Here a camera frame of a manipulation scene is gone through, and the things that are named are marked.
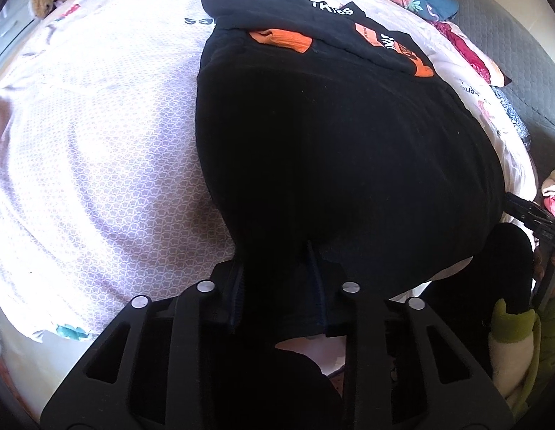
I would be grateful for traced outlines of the person's right hand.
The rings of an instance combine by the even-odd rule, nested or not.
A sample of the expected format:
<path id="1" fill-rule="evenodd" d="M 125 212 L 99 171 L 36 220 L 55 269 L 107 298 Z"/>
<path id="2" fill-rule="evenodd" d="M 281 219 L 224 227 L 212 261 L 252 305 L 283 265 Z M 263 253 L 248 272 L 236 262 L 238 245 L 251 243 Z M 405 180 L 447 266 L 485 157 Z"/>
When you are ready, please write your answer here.
<path id="1" fill-rule="evenodd" d="M 534 280 L 536 282 L 540 282 L 545 276 L 545 269 L 547 267 L 547 263 L 544 262 L 544 259 L 542 258 L 542 252 L 539 248 L 534 250 L 533 259 L 534 259 Z M 553 252 L 552 255 L 550 256 L 550 262 L 555 268 L 555 252 Z"/>

